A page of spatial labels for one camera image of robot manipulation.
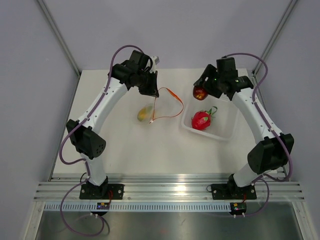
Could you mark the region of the clear zip bag orange zipper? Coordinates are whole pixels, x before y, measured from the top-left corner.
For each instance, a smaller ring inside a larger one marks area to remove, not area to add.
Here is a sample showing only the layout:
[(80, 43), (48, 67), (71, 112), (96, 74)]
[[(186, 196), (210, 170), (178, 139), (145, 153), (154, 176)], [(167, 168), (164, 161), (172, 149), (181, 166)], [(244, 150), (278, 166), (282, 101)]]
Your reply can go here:
[(153, 106), (153, 112), (150, 120), (140, 122), (136, 115), (138, 122), (143, 124), (152, 124), (156, 120), (175, 118), (183, 112), (184, 103), (176, 93), (167, 87), (161, 87), (158, 91), (159, 97), (153, 97), (151, 102), (145, 105)]

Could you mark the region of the yellow green mango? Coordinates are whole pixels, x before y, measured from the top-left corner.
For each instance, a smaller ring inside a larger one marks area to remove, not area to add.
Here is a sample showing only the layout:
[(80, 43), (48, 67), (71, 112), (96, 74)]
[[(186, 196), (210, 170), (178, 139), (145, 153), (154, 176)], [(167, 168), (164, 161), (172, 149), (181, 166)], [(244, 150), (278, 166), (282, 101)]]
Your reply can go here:
[(143, 107), (137, 114), (137, 120), (140, 122), (148, 122), (153, 113), (153, 106), (152, 105), (147, 105)]

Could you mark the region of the dark red apple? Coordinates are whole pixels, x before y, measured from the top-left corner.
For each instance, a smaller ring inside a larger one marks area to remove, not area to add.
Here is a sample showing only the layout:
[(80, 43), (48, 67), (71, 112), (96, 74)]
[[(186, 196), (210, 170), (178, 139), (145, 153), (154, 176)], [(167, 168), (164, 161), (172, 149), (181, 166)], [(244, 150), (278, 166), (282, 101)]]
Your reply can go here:
[(201, 87), (201, 86), (194, 86), (193, 87), (193, 91), (192, 91), (192, 95), (195, 99), (199, 100), (199, 101), (203, 101), (204, 99), (207, 98), (208, 93), (207, 91)]

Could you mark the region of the pink dragon fruit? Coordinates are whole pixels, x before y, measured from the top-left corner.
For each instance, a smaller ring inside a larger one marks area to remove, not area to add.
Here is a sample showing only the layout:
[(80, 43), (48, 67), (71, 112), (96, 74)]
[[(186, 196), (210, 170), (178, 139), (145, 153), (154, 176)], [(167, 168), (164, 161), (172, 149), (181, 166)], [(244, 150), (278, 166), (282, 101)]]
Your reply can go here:
[(204, 131), (212, 123), (212, 119), (215, 117), (215, 113), (218, 108), (213, 106), (209, 110), (201, 110), (194, 114), (191, 118), (191, 127), (195, 130)]

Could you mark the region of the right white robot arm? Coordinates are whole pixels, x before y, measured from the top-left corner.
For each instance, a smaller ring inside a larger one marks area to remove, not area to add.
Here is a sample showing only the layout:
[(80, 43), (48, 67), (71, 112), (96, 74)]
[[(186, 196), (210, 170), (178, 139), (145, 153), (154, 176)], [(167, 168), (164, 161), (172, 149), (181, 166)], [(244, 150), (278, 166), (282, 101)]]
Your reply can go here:
[(273, 123), (256, 96), (258, 88), (248, 76), (238, 74), (233, 54), (218, 59), (216, 66), (208, 64), (193, 86), (217, 99), (222, 95), (228, 97), (244, 116), (256, 143), (247, 154), (247, 164), (231, 174), (226, 183), (210, 186), (214, 200), (255, 200), (254, 183), (263, 177), (279, 182), (268, 173), (285, 165), (289, 171), (281, 181), (290, 179), (294, 138), (290, 133), (284, 134)]

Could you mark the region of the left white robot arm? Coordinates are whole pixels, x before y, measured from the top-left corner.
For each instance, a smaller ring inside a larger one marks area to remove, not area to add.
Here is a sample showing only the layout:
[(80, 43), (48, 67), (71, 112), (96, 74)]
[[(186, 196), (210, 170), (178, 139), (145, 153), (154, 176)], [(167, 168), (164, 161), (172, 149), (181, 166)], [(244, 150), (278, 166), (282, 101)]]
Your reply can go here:
[(102, 153), (107, 142), (100, 136), (101, 128), (117, 102), (134, 87), (141, 95), (159, 97), (157, 56), (133, 50), (129, 59), (114, 64), (99, 95), (77, 120), (66, 124), (67, 138), (85, 164), (87, 178), (81, 185), (81, 199), (107, 199), (111, 187), (105, 173)]

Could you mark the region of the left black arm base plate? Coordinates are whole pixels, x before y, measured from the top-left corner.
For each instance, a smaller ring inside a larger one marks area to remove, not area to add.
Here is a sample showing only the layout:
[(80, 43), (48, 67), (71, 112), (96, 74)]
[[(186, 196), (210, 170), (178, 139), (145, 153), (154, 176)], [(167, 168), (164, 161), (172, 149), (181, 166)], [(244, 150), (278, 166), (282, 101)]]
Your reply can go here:
[(81, 200), (122, 200), (123, 195), (123, 184), (104, 183), (97, 186), (88, 182), (81, 186), (79, 198)]

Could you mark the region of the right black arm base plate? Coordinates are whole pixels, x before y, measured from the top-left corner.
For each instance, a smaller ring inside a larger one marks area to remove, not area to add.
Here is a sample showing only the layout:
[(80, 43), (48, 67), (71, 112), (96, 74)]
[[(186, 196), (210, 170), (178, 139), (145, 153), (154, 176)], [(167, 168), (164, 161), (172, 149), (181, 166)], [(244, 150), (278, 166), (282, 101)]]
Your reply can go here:
[(245, 187), (233, 186), (227, 183), (210, 185), (213, 200), (256, 200), (256, 189), (253, 185)]

